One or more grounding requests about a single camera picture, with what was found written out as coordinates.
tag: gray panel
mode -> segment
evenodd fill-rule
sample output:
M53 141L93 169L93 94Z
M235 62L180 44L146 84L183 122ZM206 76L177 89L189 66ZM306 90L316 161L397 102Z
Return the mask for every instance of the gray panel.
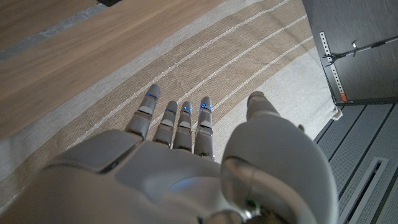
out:
M398 41L337 60L335 66L347 99L397 97L397 61Z
M331 159L330 165L339 193L360 162L391 107L392 105L367 106Z
M92 172L101 172L142 139L135 134L109 130L67 150L50 166L68 164Z
M219 177L220 165L186 150L171 150L146 141L115 178L121 184L141 191L152 202L158 202L173 184L191 177Z
M351 182L347 186L344 194L340 199L340 214L345 209L345 206L348 203L348 200L351 198L356 186L359 184L362 176L364 175L366 169L371 163L373 157L385 157L390 161L383 173L380 177L379 182L377 183L372 195L370 196L360 218L358 219L358 223L369 223L372 218L374 212L377 210L377 207L382 200L388 185L394 176L394 172L398 166L398 106L395 106L391 111L391 114L386 119L382 129L374 140L372 146L370 147L368 153L363 159L363 162L358 167L355 175L351 179Z
M396 0L303 0L303 3L320 57L325 54L319 38L321 31L325 32L330 50L334 54L353 50L351 43L354 40L357 47L363 47L398 35ZM348 100L398 96L394 91L394 87L397 88L398 85L395 72L398 64L397 54L393 53L396 52L394 45L397 43L379 47L388 50L376 48L358 53L356 57L364 60L356 57L340 59L346 60L344 63L350 63L351 67L343 67L338 64L339 60L337 61L336 68ZM326 58L321 61L323 66L328 64ZM325 73L336 101L341 101L330 68L325 68Z
M333 122L321 138L318 145L328 159L335 153L363 109L364 106L345 106L342 111L343 116L338 121Z
M393 224L398 220L398 179L396 180L390 196L380 214L376 224Z

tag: wooden floor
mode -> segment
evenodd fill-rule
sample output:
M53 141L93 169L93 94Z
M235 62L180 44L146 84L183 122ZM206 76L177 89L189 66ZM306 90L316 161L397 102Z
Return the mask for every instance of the wooden floor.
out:
M398 105L345 106L342 112L314 140L336 179L339 223L396 223Z
M0 139L16 133L223 1L121 1L0 63Z
M94 6L96 0L0 1L0 49Z

